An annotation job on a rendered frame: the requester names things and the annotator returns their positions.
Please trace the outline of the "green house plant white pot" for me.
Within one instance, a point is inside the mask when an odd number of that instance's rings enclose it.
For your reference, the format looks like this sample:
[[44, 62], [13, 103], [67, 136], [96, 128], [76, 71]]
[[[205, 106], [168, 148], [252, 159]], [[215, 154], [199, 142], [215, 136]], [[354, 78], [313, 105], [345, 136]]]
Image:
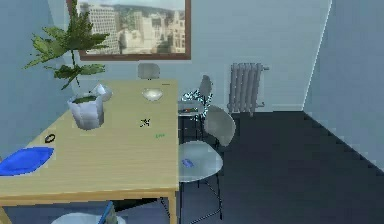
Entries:
[[[37, 51], [35, 58], [28, 62], [24, 69], [46, 63], [59, 58], [65, 53], [70, 53], [71, 64], [60, 67], [44, 66], [51, 69], [56, 79], [65, 79], [67, 83], [62, 87], [66, 89], [73, 81], [80, 84], [80, 75], [95, 75], [103, 73], [105, 66], [102, 64], [88, 64], [80, 66], [75, 60], [76, 51], [99, 50], [107, 48], [103, 42], [109, 36], [108, 33], [92, 33], [93, 24], [89, 20], [88, 12], [77, 10], [78, 0], [70, 0], [69, 25], [66, 30], [56, 26], [43, 27], [42, 30], [48, 35], [43, 38], [33, 35], [32, 45]], [[99, 128], [104, 123], [103, 100], [100, 94], [93, 91], [77, 94], [67, 101], [69, 110], [77, 124], [82, 130]]]

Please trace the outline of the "white bowl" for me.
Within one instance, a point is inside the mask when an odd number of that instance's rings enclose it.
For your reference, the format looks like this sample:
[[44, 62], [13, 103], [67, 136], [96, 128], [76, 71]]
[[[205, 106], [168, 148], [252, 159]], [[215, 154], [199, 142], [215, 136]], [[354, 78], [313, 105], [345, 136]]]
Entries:
[[142, 92], [142, 95], [149, 101], [157, 101], [163, 96], [163, 92], [161, 89], [158, 88], [145, 89]]

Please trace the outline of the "brown framed window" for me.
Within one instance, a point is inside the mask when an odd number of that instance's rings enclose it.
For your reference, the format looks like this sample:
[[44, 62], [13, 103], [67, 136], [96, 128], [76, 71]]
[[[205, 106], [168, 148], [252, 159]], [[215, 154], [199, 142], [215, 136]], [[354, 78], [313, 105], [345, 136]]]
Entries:
[[82, 61], [189, 60], [191, 0], [66, 0], [69, 13], [88, 15], [102, 49], [79, 52]]

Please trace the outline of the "grey wall radiator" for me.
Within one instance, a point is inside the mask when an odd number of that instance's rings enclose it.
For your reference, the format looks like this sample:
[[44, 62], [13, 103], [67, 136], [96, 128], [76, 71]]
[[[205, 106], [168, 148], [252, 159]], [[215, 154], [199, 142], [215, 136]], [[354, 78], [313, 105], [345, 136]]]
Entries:
[[250, 116], [257, 108], [265, 106], [258, 103], [260, 79], [263, 71], [269, 68], [261, 63], [233, 63], [230, 68], [229, 101], [230, 113], [248, 113]]

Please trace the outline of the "blue plate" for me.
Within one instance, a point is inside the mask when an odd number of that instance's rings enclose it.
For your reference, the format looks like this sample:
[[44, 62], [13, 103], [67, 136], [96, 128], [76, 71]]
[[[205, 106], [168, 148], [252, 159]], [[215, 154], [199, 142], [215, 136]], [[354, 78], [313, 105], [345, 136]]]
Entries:
[[17, 176], [36, 171], [52, 156], [51, 147], [23, 148], [0, 162], [0, 176]]

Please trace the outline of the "wooden dining table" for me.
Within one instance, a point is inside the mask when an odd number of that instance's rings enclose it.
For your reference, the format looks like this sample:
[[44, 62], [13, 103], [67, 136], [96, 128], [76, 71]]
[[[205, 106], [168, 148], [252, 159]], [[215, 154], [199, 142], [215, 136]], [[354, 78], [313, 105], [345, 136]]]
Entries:
[[[170, 224], [177, 224], [178, 87], [175, 80], [113, 80], [104, 104], [105, 122], [76, 127], [67, 111], [29, 142], [41, 146], [49, 134], [52, 157], [37, 171], [0, 177], [0, 224], [12, 224], [6, 206], [166, 197]], [[143, 97], [158, 88], [157, 101]], [[150, 126], [140, 127], [142, 119]]]

